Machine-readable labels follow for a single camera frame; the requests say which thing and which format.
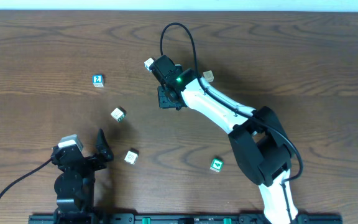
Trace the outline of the blue number 2 block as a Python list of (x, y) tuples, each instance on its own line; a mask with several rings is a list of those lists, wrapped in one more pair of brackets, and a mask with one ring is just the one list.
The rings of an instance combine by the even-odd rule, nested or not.
[(92, 83), (96, 88), (104, 87), (104, 78), (103, 78), (102, 74), (93, 75)]

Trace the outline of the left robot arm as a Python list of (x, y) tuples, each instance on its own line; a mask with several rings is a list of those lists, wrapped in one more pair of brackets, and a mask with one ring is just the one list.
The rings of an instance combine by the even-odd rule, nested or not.
[(52, 164), (62, 171), (55, 183), (58, 208), (54, 212), (54, 223), (104, 223), (108, 220), (103, 212), (94, 208), (95, 172), (107, 168), (114, 154), (100, 129), (96, 138), (97, 153), (85, 157), (83, 144), (73, 134), (61, 138), (53, 147)]

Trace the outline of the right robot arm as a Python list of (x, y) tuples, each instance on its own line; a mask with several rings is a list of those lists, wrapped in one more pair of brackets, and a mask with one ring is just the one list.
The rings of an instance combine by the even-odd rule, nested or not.
[(268, 107), (256, 110), (215, 89), (193, 69), (183, 70), (166, 55), (144, 63), (159, 82), (161, 108), (188, 107), (227, 133), (237, 165), (258, 185), (264, 216), (270, 223), (294, 223), (295, 207), (289, 183), (291, 159), (300, 153), (288, 139), (277, 115)]

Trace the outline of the white block blue side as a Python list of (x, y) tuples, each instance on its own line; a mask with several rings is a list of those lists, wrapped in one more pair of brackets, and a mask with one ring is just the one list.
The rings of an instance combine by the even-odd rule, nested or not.
[(153, 58), (148, 58), (145, 62), (144, 62), (144, 65), (145, 65), (145, 68), (151, 72), (151, 65), (154, 63), (154, 59)]

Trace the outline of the white block engraved circle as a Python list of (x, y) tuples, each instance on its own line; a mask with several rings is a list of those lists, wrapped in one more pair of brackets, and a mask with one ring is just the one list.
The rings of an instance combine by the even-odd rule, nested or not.
[(136, 151), (133, 151), (133, 150), (129, 150), (124, 158), (124, 160), (131, 164), (131, 165), (134, 165), (137, 161), (139, 157), (139, 154), (136, 152)]

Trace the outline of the white block red side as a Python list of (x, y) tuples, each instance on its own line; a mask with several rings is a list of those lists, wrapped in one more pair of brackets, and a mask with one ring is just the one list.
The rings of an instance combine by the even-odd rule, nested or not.
[(211, 70), (203, 72), (203, 77), (206, 79), (208, 83), (211, 83), (214, 81), (214, 75)]

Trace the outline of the white block green side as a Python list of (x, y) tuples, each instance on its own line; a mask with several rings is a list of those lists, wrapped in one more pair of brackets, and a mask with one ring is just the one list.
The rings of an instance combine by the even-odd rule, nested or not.
[(126, 112), (122, 108), (115, 108), (110, 115), (117, 122), (121, 122), (126, 117)]

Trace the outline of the green number 4 block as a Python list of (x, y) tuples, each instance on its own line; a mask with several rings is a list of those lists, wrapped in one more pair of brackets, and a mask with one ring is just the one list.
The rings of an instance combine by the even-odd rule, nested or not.
[(224, 165), (224, 162), (222, 160), (220, 160), (218, 158), (214, 158), (211, 161), (210, 169), (215, 172), (221, 172), (223, 165)]

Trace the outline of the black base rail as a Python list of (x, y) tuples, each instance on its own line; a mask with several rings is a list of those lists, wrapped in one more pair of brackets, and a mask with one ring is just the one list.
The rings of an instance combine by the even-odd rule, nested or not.
[[(257, 213), (241, 215), (134, 215), (117, 213), (106, 223), (112, 224), (264, 224), (269, 221)], [(293, 221), (297, 224), (342, 224), (337, 215), (298, 215)]]

